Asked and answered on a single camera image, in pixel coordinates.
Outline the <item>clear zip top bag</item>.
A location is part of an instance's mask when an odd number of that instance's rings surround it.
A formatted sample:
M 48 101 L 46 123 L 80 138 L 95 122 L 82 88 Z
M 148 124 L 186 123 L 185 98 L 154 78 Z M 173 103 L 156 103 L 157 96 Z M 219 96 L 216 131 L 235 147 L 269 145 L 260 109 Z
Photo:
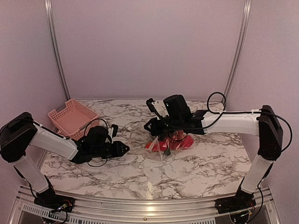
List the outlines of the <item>clear zip top bag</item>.
M 144 130 L 142 127 L 136 127 L 127 130 L 127 143 L 130 146 L 131 154 L 141 156 L 145 159 L 165 161 L 173 158 L 176 154 L 184 150 L 188 150 L 178 149 L 180 141 L 186 138 L 187 135 L 188 134 L 183 131 L 175 131 L 173 133 L 163 133 L 158 136 L 152 136 L 149 131 Z M 145 149 L 147 143 L 155 141 L 164 141 L 165 150 L 162 152 L 151 152 Z

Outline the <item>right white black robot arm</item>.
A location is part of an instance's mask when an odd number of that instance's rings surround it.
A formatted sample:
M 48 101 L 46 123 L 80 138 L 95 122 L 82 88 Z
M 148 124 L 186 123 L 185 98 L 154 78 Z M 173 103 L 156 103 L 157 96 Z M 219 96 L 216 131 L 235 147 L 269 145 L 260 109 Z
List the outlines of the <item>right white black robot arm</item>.
M 236 209 L 249 202 L 283 151 L 283 129 L 269 105 L 247 112 L 213 112 L 209 108 L 191 112 L 184 97 L 178 94 L 167 97 L 162 103 L 150 98 L 146 105 L 156 115 L 144 125 L 152 136 L 183 131 L 194 135 L 240 133 L 259 137 L 257 155 L 232 197 L 231 204 Z

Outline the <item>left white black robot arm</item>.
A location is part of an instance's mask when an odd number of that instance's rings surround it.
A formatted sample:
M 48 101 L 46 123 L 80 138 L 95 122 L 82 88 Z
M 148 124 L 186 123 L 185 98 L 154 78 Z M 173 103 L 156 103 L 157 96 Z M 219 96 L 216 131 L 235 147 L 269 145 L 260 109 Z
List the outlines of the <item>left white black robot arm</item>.
M 35 201 L 50 208 L 63 201 L 48 178 L 26 154 L 29 146 L 60 155 L 72 163 L 89 163 L 94 158 L 108 160 L 124 156 L 129 146 L 115 140 L 118 126 L 91 126 L 89 122 L 79 140 L 59 135 L 33 120 L 28 112 L 14 118 L 0 129 L 0 155 L 11 163 L 21 178 L 35 190 Z

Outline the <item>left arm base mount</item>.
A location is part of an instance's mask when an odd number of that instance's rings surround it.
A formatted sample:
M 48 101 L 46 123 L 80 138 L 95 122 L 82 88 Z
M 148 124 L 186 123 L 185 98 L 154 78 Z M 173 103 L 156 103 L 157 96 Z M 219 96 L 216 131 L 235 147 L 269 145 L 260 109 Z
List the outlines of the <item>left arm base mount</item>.
M 54 191 L 48 189 L 39 194 L 36 193 L 34 203 L 46 208 L 52 209 L 53 212 L 66 211 L 72 212 L 75 199 L 69 196 L 58 195 Z

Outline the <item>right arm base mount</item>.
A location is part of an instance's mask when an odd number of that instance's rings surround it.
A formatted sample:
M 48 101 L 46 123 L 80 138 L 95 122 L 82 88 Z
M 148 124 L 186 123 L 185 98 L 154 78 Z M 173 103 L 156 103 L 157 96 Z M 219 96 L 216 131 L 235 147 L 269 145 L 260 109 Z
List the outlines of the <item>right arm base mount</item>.
M 215 200 L 215 208 L 219 214 L 243 210 L 255 207 L 256 201 L 253 195 L 250 196 L 230 196 Z

